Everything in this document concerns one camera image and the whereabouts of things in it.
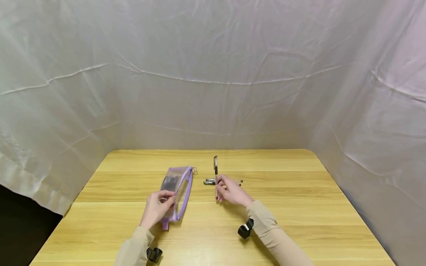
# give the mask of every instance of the white fabric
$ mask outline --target white fabric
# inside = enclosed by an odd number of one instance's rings
[[[63,214],[114,149],[305,148],[420,265],[424,25],[415,0],[2,0],[0,183]]]

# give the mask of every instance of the wood grain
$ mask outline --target wood grain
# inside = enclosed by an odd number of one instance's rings
[[[182,221],[153,229],[164,252],[159,265],[277,265],[253,235],[242,241],[245,210],[215,203],[213,156],[219,173],[243,179],[280,226],[317,266],[394,265],[315,154],[307,150],[117,150],[108,154],[32,266],[113,265],[139,223],[148,195],[169,167],[195,166]]]

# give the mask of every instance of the black clip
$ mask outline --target black clip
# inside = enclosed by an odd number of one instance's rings
[[[251,230],[253,229],[254,221],[249,218],[248,221],[238,228],[238,234],[243,238],[247,239],[250,236]]]
[[[163,251],[161,249],[158,248],[148,248],[147,249],[147,257],[148,260],[157,263],[160,260],[161,254],[163,254]]]

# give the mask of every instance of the sleeve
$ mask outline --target sleeve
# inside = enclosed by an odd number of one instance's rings
[[[130,239],[120,248],[114,266],[145,266],[147,264],[147,249],[154,240],[151,232],[138,226]]]
[[[253,229],[281,266],[313,266],[308,255],[281,229],[275,217],[258,200],[246,208]]]

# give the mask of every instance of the pencil case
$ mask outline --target pencil case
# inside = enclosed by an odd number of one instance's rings
[[[169,222],[176,222],[182,219],[191,193],[193,172],[194,168],[191,166],[169,168],[167,171],[160,190],[175,192],[176,202],[161,219],[163,230],[169,229]]]

